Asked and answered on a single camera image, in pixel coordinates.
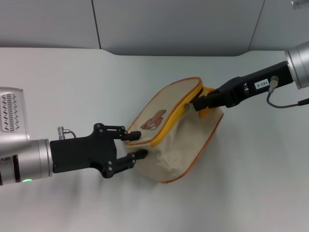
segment white tabletop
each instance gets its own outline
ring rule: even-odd
[[[32,139],[77,136],[93,124],[129,126],[165,85],[200,76],[204,85],[279,63],[283,52],[238,57],[126,57],[91,49],[1,48],[1,86],[23,88]],[[272,101],[309,97],[294,84]],[[134,170],[96,170],[0,187],[3,232],[307,232],[309,107],[275,109],[266,93],[227,109],[196,166],[162,185]],[[119,156],[124,155],[121,143]]]

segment brown leather patch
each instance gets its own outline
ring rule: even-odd
[[[159,110],[156,114],[148,119],[140,128],[145,130],[155,130],[162,122],[162,115],[165,114],[166,110]]]

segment pouch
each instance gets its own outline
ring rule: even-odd
[[[148,150],[135,168],[145,176],[169,183],[194,166],[210,142],[223,112],[220,108],[196,112],[190,102],[213,89],[199,77],[176,81],[159,91],[128,128],[141,131],[137,141],[126,142],[127,152]]]

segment zipper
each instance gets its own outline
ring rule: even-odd
[[[202,82],[177,106],[174,112],[170,115],[161,132],[150,142],[150,146],[157,146],[164,139],[178,119],[188,110],[185,109],[185,104],[189,103],[195,97],[198,97],[201,91],[203,91]]]

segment label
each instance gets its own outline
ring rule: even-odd
[[[268,82],[268,79],[265,79],[263,81],[256,82],[254,85],[256,89],[259,89],[259,88],[269,86],[269,82]]]

